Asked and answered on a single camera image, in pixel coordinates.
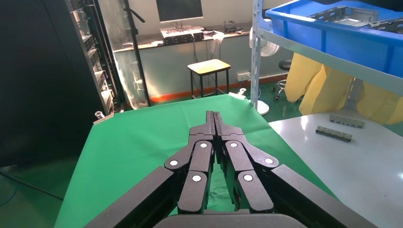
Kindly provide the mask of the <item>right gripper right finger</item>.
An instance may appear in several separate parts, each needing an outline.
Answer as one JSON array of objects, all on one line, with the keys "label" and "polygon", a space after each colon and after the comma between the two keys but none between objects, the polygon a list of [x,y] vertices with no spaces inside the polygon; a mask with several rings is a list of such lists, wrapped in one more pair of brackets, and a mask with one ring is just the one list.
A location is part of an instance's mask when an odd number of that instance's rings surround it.
[{"label": "right gripper right finger", "polygon": [[216,158],[235,210],[271,213],[274,204],[260,176],[278,167],[278,159],[250,144],[241,128],[225,124],[220,112],[214,113],[214,123]]}]

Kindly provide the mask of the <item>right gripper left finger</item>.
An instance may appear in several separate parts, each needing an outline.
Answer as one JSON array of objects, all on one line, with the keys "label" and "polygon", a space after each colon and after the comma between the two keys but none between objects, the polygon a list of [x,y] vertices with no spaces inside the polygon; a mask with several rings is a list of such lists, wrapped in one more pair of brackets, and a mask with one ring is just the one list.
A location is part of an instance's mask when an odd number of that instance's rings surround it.
[{"label": "right gripper left finger", "polygon": [[191,127],[188,143],[164,162],[174,172],[172,191],[178,214],[202,214],[207,208],[215,136],[213,111],[207,111],[206,122]]}]

